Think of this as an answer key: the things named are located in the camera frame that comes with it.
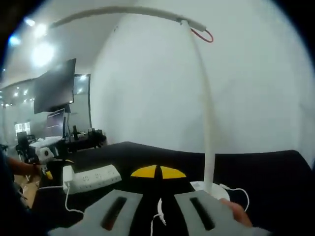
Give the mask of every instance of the black table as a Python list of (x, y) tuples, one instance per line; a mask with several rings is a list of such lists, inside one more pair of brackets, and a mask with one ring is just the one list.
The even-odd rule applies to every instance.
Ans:
[[(203, 180), (204, 154), (166, 150), (130, 142), (89, 149), (69, 154), (75, 172), (113, 164), (128, 179), (135, 170), (149, 165), (163, 165), (178, 169), (189, 181)], [(64, 163), (51, 163), (54, 180), (41, 178), (40, 187), (62, 184)], [(214, 182), (231, 188), (244, 188), (250, 197), (247, 211), (254, 226), (270, 231), (290, 232), (310, 222), (314, 210), (314, 176), (311, 169), (296, 151), (256, 154), (217, 154)], [(86, 193), (70, 195), (68, 207), (84, 210), (122, 182)], [(231, 201), (243, 206), (246, 197), (242, 192), (229, 192)], [(69, 227), (82, 219), (76, 212), (64, 208), (62, 189), (40, 190), (36, 193), (32, 210), (49, 222), (49, 227)]]

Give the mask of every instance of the ceiling light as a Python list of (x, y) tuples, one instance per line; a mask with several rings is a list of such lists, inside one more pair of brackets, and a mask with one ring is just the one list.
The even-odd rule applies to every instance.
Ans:
[(40, 38), (46, 35), (46, 33), (47, 33), (47, 26), (44, 24), (39, 24), (34, 31), (34, 36), (36, 38)]
[(21, 44), (21, 40), (15, 36), (11, 36), (9, 38), (9, 44), (11, 46), (17, 46), (17, 45), (20, 45)]
[(24, 19), (24, 22), (25, 22), (27, 25), (31, 26), (31, 27), (35, 25), (35, 21), (33, 21), (33, 20), (30, 19), (30, 18), (25, 18), (25, 19)]
[(81, 80), (81, 81), (84, 81), (86, 78), (87, 78), (86, 75), (82, 75), (82, 76), (80, 77), (80, 80)]
[(48, 43), (42, 43), (34, 49), (32, 60), (36, 66), (44, 66), (51, 61), (53, 56), (53, 47)]

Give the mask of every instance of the white desk lamp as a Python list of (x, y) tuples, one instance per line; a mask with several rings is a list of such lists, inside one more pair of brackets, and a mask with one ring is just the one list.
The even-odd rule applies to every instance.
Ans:
[(214, 141), (215, 141), (215, 118), (214, 118), (214, 105), (212, 101), (210, 84), (208, 80), (208, 75), (206, 72), (205, 65), (203, 63), (198, 46), (191, 33), (191, 27), (199, 31), (206, 31), (206, 27), (192, 19), (187, 17), (177, 15), (164, 10), (158, 10), (155, 8), (140, 7), (140, 6), (108, 6), (97, 9), (85, 10), (70, 16), (67, 16), (61, 20), (52, 23), (49, 29), (56, 28), (58, 26), (67, 24), (71, 21), (82, 19), (85, 17), (91, 17), (103, 14), (112, 13), (129, 13), (129, 14), (141, 14), (149, 15), (160, 18), (165, 18), (171, 21), (180, 23), (183, 26), (183, 31), (190, 38), (193, 49), (196, 54), (196, 59), (198, 61), (200, 70), (199, 78), (200, 85), (202, 86), (202, 104), (203, 104), (203, 131), (204, 131), (204, 147), (205, 147), (205, 170), (204, 170), (204, 182), (202, 183), (203, 188), (206, 192), (211, 193), (217, 199), (228, 198), (229, 196), (226, 190), (222, 187), (213, 184), (214, 166), (215, 166), (215, 151), (214, 151)]

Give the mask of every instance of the white power strip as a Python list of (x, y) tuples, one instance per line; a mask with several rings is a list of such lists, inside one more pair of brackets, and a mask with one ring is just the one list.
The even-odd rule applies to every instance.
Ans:
[(120, 174), (113, 165), (80, 173), (74, 173), (71, 166), (63, 167), (63, 191), (67, 193), (70, 184), (69, 194), (91, 191), (121, 180)]

